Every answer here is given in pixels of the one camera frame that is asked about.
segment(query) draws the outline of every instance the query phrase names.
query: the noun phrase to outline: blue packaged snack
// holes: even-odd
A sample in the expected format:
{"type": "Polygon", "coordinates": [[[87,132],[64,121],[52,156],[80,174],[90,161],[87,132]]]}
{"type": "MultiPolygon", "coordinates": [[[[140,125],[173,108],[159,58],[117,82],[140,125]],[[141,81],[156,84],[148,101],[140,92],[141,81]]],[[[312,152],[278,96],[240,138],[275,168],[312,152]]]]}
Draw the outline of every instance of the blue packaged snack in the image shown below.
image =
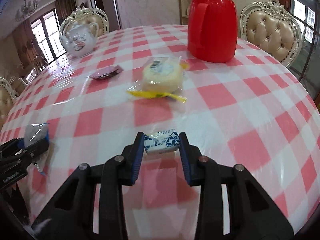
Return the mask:
{"type": "Polygon", "coordinates": [[[144,148],[147,154],[174,152],[179,148],[179,145],[178,133],[173,129],[146,134],[144,137],[144,148]]]}

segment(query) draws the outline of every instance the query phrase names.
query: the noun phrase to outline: barcode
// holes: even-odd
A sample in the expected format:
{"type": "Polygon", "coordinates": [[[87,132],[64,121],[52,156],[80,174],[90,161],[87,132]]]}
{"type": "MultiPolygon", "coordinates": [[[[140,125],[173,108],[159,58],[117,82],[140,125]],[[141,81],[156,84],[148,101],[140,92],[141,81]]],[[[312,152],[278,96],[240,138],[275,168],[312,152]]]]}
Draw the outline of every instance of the barcode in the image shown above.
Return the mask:
{"type": "Polygon", "coordinates": [[[150,68],[157,68],[157,66],[161,63],[161,60],[154,60],[150,66],[150,68]]]}

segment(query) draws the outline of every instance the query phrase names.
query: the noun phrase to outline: round table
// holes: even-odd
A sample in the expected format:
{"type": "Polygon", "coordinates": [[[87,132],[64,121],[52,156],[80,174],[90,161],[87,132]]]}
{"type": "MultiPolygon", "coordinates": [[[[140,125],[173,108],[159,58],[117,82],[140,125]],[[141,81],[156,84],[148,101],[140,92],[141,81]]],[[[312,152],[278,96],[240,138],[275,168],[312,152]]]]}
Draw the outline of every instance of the round table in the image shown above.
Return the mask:
{"type": "MultiPolygon", "coordinates": [[[[108,33],[86,57],[62,56],[27,86],[2,128],[0,141],[23,137],[25,126],[49,123],[51,150],[42,176],[31,165],[19,186],[31,221],[80,164],[102,164],[133,143],[138,131],[186,132],[217,163],[242,163],[297,232],[319,203],[320,115],[298,80],[266,52],[238,39],[225,64],[194,58],[185,25],[154,25],[108,33]],[[135,98],[126,90],[141,79],[152,56],[187,60],[180,103],[135,98]],[[97,69],[119,64],[109,80],[97,69]]],[[[199,188],[185,182],[179,157],[145,156],[133,187],[124,187],[129,239],[193,239],[199,188]]],[[[97,203],[95,231],[97,231],[97,203]]]]}

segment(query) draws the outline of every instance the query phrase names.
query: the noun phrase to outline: white teapot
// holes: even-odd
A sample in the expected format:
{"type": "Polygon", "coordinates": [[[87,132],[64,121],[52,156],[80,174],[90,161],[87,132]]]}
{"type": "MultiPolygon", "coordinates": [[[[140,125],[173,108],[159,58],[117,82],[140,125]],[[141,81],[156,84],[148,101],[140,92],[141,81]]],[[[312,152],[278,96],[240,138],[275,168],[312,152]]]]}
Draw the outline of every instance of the white teapot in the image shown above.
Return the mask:
{"type": "Polygon", "coordinates": [[[97,23],[77,24],[68,31],[68,36],[60,36],[60,42],[64,49],[76,57],[83,57],[93,51],[97,42],[99,25],[97,23]],[[96,27],[96,35],[93,36],[89,29],[89,25],[96,27]]]}

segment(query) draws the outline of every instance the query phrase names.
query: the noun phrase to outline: beige leather upholstery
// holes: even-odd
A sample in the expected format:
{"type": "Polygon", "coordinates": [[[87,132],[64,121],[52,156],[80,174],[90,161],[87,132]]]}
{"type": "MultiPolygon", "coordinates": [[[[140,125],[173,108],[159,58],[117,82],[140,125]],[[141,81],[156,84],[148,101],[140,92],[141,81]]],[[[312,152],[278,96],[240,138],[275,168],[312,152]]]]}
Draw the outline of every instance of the beige leather upholstery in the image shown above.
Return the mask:
{"type": "Polygon", "coordinates": [[[289,56],[296,39],[290,22],[277,19],[262,10],[250,13],[246,33],[249,42],[281,63],[289,56]]]}
{"type": "Polygon", "coordinates": [[[302,48],[302,33],[295,18],[274,2],[253,2],[241,13],[241,38],[263,49],[289,67],[302,48]]]}
{"type": "Polygon", "coordinates": [[[0,86],[0,129],[4,125],[12,106],[13,101],[9,92],[3,86],[0,86]]]}

